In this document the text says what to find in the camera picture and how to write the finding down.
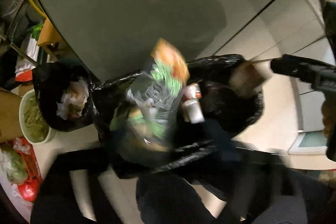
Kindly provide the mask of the red plastic bag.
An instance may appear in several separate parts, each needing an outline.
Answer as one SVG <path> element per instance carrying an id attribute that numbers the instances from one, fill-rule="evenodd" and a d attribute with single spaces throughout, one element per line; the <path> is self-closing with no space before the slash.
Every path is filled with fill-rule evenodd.
<path id="1" fill-rule="evenodd" d="M 15 139 L 13 148 L 21 156 L 28 174 L 25 182 L 18 185 L 19 194 L 25 201 L 34 202 L 43 180 L 33 146 L 21 137 Z"/>

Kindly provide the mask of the small black garbage bag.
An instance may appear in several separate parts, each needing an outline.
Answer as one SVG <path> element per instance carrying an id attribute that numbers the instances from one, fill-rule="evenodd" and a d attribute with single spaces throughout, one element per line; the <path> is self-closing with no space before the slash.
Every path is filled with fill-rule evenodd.
<path id="1" fill-rule="evenodd" d="M 89 73 L 77 63 L 45 63 L 32 70 L 43 119 L 57 131 L 71 132 L 93 123 Z"/>

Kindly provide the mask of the green bowl with scraps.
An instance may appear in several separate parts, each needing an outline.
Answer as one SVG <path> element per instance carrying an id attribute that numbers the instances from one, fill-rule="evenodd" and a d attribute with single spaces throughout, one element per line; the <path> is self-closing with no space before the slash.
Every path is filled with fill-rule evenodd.
<path id="1" fill-rule="evenodd" d="M 46 144 L 56 135 L 44 120 L 34 89 L 27 92 L 19 105 L 19 124 L 26 140 L 33 145 Z"/>

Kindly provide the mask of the black trash bag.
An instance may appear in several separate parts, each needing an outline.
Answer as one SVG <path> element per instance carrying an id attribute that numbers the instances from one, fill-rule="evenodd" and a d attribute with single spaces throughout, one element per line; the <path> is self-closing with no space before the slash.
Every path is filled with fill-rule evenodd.
<path id="1" fill-rule="evenodd" d="M 93 122 L 106 159 L 120 178 L 180 168 L 213 153 L 225 160 L 239 159 L 232 139 L 263 113 L 263 94 L 257 89 L 262 76 L 254 69 L 244 76 L 248 62 L 236 54 L 204 57 L 189 62 L 187 67 L 189 79 L 185 87 L 199 85 L 202 94 L 199 103 L 205 121 L 186 122 L 181 100 L 168 152 L 129 151 L 120 146 L 121 120 L 130 108 L 125 92 L 143 69 L 119 79 L 91 84 Z"/>

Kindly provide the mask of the green snack bag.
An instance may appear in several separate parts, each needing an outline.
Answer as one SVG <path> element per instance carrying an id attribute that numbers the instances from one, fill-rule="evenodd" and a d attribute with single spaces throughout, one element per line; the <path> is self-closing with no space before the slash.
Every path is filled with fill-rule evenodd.
<path id="1" fill-rule="evenodd" d="M 150 61 L 126 89 L 125 99 L 130 108 L 121 120 L 121 148 L 171 150 L 177 111 L 188 79 L 183 55 L 160 38 L 150 54 Z"/>

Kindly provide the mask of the red white can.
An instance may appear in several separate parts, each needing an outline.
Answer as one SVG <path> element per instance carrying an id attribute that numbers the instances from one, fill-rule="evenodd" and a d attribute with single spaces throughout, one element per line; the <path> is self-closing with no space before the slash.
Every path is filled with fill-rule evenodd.
<path id="1" fill-rule="evenodd" d="M 192 124 L 203 123 L 205 121 L 199 100 L 202 94 L 197 83 L 188 85 L 183 90 L 182 110 L 186 122 Z"/>

